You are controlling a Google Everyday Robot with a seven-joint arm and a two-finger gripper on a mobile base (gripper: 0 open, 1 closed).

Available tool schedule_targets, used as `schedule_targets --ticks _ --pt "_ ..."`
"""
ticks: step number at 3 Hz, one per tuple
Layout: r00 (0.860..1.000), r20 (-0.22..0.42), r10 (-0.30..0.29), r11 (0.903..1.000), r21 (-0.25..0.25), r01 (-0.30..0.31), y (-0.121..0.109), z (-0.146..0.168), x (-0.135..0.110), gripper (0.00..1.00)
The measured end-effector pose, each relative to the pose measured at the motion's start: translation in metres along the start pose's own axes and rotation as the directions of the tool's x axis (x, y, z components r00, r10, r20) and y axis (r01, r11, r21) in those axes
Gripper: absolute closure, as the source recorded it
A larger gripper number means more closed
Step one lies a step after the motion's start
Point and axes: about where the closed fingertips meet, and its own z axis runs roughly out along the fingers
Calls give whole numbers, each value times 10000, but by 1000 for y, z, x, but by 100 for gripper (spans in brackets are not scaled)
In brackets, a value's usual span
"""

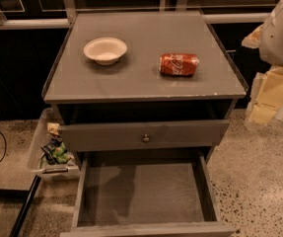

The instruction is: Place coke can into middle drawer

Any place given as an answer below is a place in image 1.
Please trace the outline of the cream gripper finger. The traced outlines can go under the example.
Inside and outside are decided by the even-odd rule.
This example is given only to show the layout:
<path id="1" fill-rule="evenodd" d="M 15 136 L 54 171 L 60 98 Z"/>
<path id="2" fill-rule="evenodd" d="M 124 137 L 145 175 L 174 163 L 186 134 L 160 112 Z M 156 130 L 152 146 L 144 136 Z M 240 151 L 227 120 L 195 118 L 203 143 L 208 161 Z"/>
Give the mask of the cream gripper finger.
<path id="1" fill-rule="evenodd" d="M 262 25 L 258 26 L 255 30 L 253 30 L 248 36 L 243 39 L 242 46 L 247 48 L 259 48 L 261 32 Z"/>
<path id="2" fill-rule="evenodd" d="M 271 66 L 265 73 L 256 73 L 246 116 L 248 122 L 260 125 L 283 119 L 283 66 Z"/>

